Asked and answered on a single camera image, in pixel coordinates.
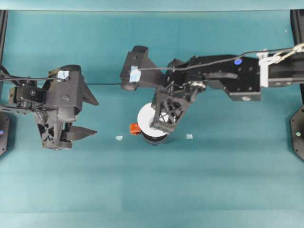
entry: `black cable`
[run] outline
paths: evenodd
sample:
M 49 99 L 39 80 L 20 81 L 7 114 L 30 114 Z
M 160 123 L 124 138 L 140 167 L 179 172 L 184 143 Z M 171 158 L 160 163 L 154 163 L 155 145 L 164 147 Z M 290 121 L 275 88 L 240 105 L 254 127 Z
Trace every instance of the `black cable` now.
M 56 77 L 41 77 L 41 78 L 30 78 L 30 77 L 16 77 L 9 75 L 11 77 L 7 78 L 2 78 L 0 79 L 0 82 L 5 82 L 5 81 L 48 81 L 48 80 L 58 80 L 64 82 L 65 79 L 61 78 L 56 78 Z
M 204 63 L 204 64 L 197 64 L 197 65 L 188 66 L 188 67 L 181 67 L 181 68 L 175 68 L 175 67 L 147 67 L 147 68 L 138 68 L 138 70 L 140 70 L 140 71 L 144 71 L 144 70 L 184 71 L 184 70 L 190 70 L 190 69 L 194 69 L 194 68 L 198 68 L 198 67 L 206 67 L 206 66 L 210 66 L 210 65 L 213 65 L 213 64 L 233 61 L 233 60 L 236 60 L 238 58 L 242 58 L 243 56 L 246 56 L 246 55 L 249 55 L 249 54 L 254 54 L 254 53 L 265 53 L 265 52 L 275 52 L 275 51 L 292 51 L 292 50 L 293 50 L 293 48 L 289 47 L 289 48 L 280 48 L 280 49 L 262 50 L 262 51 L 248 51 L 248 52 L 244 52 L 243 54 L 241 54 L 239 56 L 236 56 L 236 57 L 233 57 L 233 58 L 226 58 L 226 59 L 222 59 L 222 60 L 217 60 L 217 61 Z

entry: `small orange block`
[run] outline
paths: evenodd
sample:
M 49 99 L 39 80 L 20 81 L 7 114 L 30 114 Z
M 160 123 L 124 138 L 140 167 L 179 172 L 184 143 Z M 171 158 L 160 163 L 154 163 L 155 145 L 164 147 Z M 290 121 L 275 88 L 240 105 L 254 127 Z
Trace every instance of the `small orange block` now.
M 138 135 L 140 134 L 142 131 L 141 129 L 139 128 L 138 124 L 137 123 L 132 123 L 130 124 L 130 134 L 131 135 Z

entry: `teal surface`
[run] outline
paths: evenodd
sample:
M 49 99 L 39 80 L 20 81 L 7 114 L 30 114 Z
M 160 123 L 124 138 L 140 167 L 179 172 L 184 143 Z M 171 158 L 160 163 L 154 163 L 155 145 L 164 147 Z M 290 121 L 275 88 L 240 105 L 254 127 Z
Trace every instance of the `teal surface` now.
M 234 11 L 304 8 L 302 0 L 1 0 L 8 10 L 73 11 Z
M 174 57 L 292 46 L 293 39 L 289 11 L 14 11 L 4 65 L 40 77 L 81 64 L 87 82 L 113 82 L 137 44 L 163 66 Z M 304 162 L 292 152 L 288 125 L 301 105 L 298 86 L 263 89 L 263 100 L 250 103 L 208 89 L 154 147 L 128 129 L 153 90 L 90 89 L 100 106 L 85 104 L 75 125 L 98 134 L 72 150 L 43 150 L 34 117 L 11 116 L 9 152 L 0 158 L 0 227 L 304 227 Z

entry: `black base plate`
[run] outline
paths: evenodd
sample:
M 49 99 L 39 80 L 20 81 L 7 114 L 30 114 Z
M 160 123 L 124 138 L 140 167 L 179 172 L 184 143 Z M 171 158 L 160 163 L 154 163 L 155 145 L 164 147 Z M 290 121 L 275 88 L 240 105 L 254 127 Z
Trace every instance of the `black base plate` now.
M 294 152 L 304 160 L 304 105 L 290 119 Z
M 7 150 L 10 131 L 10 118 L 5 113 L 0 112 L 0 156 Z

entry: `blue dot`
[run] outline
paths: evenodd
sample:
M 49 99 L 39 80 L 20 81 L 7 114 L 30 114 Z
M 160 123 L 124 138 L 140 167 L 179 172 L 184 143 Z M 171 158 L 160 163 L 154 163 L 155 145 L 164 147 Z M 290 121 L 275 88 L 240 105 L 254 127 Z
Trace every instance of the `blue dot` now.
M 243 60 L 241 58 L 237 58 L 236 60 L 234 60 L 235 65 L 240 65 L 242 62 Z

